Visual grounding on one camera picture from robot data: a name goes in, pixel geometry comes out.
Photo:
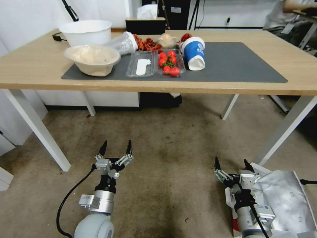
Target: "white tissue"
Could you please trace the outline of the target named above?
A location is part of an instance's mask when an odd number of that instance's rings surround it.
[[[158,15],[158,5],[148,4],[138,8],[138,19],[156,19]]]

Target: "plastic container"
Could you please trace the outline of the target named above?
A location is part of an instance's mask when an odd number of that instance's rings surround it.
[[[104,77],[111,73],[112,67],[119,62],[118,51],[99,45],[82,45],[67,48],[66,58],[73,61],[85,74]]]
[[[167,55],[167,53],[171,50],[174,51],[176,54],[176,63],[174,65],[174,67],[179,68],[179,70],[180,70],[180,74],[178,75],[178,77],[179,77],[182,73],[184,73],[186,71],[184,59],[183,59],[183,56],[181,55],[181,52],[179,49],[164,49],[163,52]],[[168,76],[168,74],[164,73],[163,68],[159,67],[159,62],[158,62],[158,73]]]
[[[59,28],[70,46],[104,45],[111,40],[111,22],[83,20],[65,24]]]
[[[188,62],[190,70],[202,70],[205,68],[205,42],[200,37],[191,37],[180,45],[181,52]]]
[[[143,75],[137,74],[138,61],[150,60],[151,63],[146,66],[145,73]],[[136,51],[131,55],[131,59],[126,71],[126,76],[128,78],[134,77],[148,77],[156,73],[158,70],[158,53],[157,51]]]
[[[128,31],[125,31],[121,36],[112,39],[106,43],[105,46],[117,50],[120,55],[131,54],[138,49],[134,36]]]

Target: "cherry tomato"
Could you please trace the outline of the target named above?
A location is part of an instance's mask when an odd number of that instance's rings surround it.
[[[163,68],[163,72],[164,72],[165,74],[169,74],[170,71],[171,71],[171,67],[170,67],[170,66],[165,66],[165,67]]]
[[[166,60],[165,60],[165,59],[160,59],[159,62],[158,62],[158,65],[159,65],[160,67],[164,67],[165,64],[166,64]]]
[[[167,56],[173,56],[173,57],[175,57],[176,54],[175,54],[174,51],[169,51],[169,52],[167,53]]]
[[[158,56],[160,59],[165,59],[167,57],[164,52],[161,52]]]
[[[180,73],[180,70],[179,70],[179,68],[177,68],[177,67],[174,67],[174,68],[171,68],[171,70],[170,70],[170,72],[169,72],[169,74],[170,75],[172,75],[172,76],[177,76],[177,75],[179,75],[179,73]]]
[[[172,56],[169,61],[174,65],[176,63],[176,58]]]

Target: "beige bowl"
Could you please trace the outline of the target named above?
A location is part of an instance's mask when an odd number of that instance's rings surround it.
[[[112,67],[119,62],[118,51],[100,45],[81,45],[67,48],[66,58],[73,61],[85,74],[104,77],[111,73]]]

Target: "blue cup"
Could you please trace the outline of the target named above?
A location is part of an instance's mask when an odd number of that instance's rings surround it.
[[[190,70],[205,68],[205,42],[200,37],[191,37],[182,43],[181,52],[184,54]]]

